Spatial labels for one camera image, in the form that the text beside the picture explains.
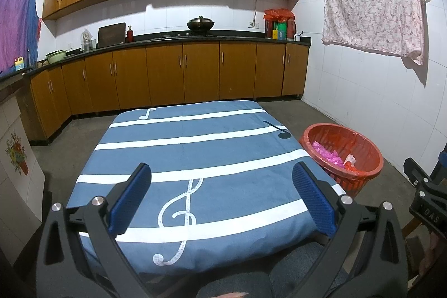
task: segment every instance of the red bottle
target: red bottle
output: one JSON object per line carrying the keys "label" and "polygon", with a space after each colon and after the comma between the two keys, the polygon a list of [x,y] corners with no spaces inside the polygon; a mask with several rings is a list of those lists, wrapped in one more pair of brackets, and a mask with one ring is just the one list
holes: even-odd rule
{"label": "red bottle", "polygon": [[130,28],[131,26],[129,26],[129,31],[127,31],[127,42],[134,41],[134,32]]}

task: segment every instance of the red container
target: red container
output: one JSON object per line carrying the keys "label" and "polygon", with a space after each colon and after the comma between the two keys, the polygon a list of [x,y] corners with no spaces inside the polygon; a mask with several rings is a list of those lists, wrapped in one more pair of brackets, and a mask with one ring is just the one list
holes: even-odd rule
{"label": "red container", "polygon": [[[325,160],[312,147],[315,141],[329,152],[337,151],[342,160],[352,154],[358,171],[348,171]],[[313,124],[305,130],[299,143],[351,197],[355,197],[369,180],[379,175],[384,166],[381,151],[371,140],[341,125]]]}

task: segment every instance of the purple cloth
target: purple cloth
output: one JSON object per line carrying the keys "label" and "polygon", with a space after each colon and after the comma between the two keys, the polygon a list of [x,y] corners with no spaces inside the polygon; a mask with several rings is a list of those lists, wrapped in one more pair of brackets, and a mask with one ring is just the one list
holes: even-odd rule
{"label": "purple cloth", "polygon": [[25,66],[34,65],[39,26],[36,0],[0,0],[0,15],[0,71],[9,70],[19,57]]}

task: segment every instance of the white stripe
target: white stripe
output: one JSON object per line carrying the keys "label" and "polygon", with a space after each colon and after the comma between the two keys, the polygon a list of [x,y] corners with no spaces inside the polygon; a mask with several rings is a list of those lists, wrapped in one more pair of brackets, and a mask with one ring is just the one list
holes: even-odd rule
{"label": "white stripe", "polygon": [[[298,200],[252,215],[204,224],[174,227],[129,227],[124,234],[116,238],[116,241],[164,243],[213,239],[258,229],[305,211],[307,211],[307,207],[303,200]],[[88,236],[83,232],[80,232],[80,235]]]}
{"label": "white stripe", "polygon": [[[278,128],[287,130],[283,125],[277,125]],[[252,135],[261,135],[266,133],[277,132],[278,129],[275,127],[265,127],[258,129],[249,130],[239,130],[237,132],[226,132],[226,133],[212,133],[205,135],[195,135],[192,137],[176,137],[176,138],[165,138],[165,139],[155,139],[155,140],[137,140],[135,142],[117,142],[117,143],[102,143],[98,144],[95,151],[101,149],[122,149],[122,148],[140,148],[140,147],[153,147],[153,146],[167,146],[171,144],[186,144],[186,143],[196,143],[196,142],[206,142],[207,140],[222,140],[229,138],[241,138],[249,137]]]}
{"label": "white stripe", "polygon": [[223,116],[253,114],[253,113],[266,113],[266,111],[264,109],[248,109],[248,110],[234,110],[234,111],[219,111],[217,113],[208,113],[208,114],[199,114],[199,115],[173,116],[171,118],[130,120],[130,121],[122,121],[122,122],[118,122],[118,123],[112,123],[109,128],[127,127],[129,125],[164,123],[167,121],[185,121],[185,120],[197,120],[197,119],[208,119],[208,118],[221,118]]}
{"label": "white stripe", "polygon": [[[276,155],[273,157],[267,157],[236,164],[229,164],[226,166],[197,168],[184,171],[156,172],[152,173],[152,183],[218,177],[222,175],[234,175],[235,173],[277,166],[279,164],[287,163],[306,156],[308,157],[309,154],[304,149],[297,149],[295,151]],[[130,175],[80,175],[76,183],[83,182],[115,184],[127,181],[129,177]]]}

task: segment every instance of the pink plastic bag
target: pink plastic bag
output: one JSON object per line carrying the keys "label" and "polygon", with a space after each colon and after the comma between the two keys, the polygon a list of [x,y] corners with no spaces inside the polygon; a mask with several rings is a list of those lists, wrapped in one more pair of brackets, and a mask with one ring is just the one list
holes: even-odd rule
{"label": "pink plastic bag", "polygon": [[325,147],[323,147],[318,142],[313,142],[312,147],[318,152],[320,156],[322,156],[328,162],[335,164],[337,167],[345,169],[345,165],[343,164],[343,160],[338,156],[337,151],[333,151],[332,153],[327,151]]}

